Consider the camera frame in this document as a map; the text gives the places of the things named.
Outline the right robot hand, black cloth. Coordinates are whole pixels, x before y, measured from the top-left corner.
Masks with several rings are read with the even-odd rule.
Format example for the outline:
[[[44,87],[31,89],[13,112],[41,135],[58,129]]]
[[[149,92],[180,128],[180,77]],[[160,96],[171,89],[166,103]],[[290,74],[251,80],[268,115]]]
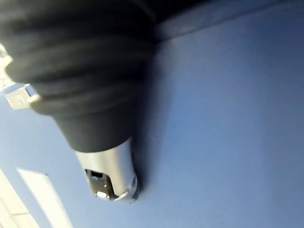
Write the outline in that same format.
[[[54,119],[93,194],[108,201],[138,196],[132,137],[153,26],[145,0],[0,3],[8,76],[35,89],[31,108]]]

